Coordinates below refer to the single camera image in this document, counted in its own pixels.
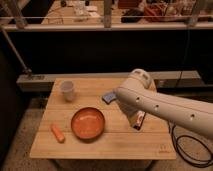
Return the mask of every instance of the carrot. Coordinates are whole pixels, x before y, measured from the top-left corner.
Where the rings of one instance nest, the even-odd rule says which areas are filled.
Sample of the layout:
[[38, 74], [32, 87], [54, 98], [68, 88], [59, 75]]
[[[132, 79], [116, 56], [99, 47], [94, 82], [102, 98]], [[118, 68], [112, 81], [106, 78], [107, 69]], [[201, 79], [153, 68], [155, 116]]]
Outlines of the carrot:
[[50, 125], [50, 128], [51, 128], [51, 131], [53, 132], [53, 134], [55, 135], [55, 138], [57, 139], [57, 141], [59, 143], [63, 143], [65, 141], [65, 136], [63, 135], [61, 130], [57, 127], [57, 125], [52, 123]]

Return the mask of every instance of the white cup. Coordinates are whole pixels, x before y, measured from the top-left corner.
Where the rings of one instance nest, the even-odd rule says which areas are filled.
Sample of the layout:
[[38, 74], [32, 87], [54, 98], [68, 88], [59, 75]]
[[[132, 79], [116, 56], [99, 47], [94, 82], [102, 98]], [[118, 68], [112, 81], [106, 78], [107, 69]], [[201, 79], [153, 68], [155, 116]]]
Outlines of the white cup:
[[74, 84], [72, 81], [63, 81], [60, 86], [61, 92], [67, 101], [73, 101], [74, 93]]

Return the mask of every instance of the bowl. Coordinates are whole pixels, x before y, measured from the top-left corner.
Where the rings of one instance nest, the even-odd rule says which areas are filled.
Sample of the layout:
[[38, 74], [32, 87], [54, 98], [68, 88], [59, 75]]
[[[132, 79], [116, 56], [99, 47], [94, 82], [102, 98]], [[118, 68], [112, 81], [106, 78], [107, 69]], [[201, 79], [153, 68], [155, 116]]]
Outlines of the bowl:
[[93, 107], [78, 110], [71, 120], [72, 132], [81, 140], [94, 140], [103, 133], [104, 127], [104, 115]]

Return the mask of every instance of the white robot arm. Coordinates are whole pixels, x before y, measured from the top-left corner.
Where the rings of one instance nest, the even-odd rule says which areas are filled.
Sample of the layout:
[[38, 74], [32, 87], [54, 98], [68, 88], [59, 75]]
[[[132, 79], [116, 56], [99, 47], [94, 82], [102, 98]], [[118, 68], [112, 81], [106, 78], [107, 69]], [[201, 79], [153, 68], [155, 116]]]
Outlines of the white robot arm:
[[128, 115], [142, 110], [213, 138], [213, 104], [147, 90], [151, 83], [152, 78], [147, 72], [133, 70], [114, 90], [121, 110]]

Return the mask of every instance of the floor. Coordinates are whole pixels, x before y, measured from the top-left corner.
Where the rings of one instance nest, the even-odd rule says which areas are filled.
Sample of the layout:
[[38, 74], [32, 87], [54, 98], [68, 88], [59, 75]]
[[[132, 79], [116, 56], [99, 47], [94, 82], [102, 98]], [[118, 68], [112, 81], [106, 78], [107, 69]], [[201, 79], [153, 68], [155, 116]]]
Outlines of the floor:
[[[197, 171], [199, 168], [192, 167], [184, 162], [178, 155], [176, 160], [164, 161], [123, 161], [123, 160], [58, 160], [60, 168], [51, 160], [29, 158], [30, 148], [38, 129], [44, 108], [41, 108], [38, 99], [32, 99], [29, 108], [26, 110], [14, 141], [6, 157], [2, 171], [57, 171], [57, 170], [82, 170], [82, 171]], [[198, 136], [183, 128], [178, 127], [177, 134], [190, 134], [200, 138], [213, 151], [213, 141]], [[206, 151], [191, 140], [185, 140], [184, 148], [193, 156], [205, 159], [208, 157]], [[213, 171], [213, 166], [202, 169], [203, 171]]]

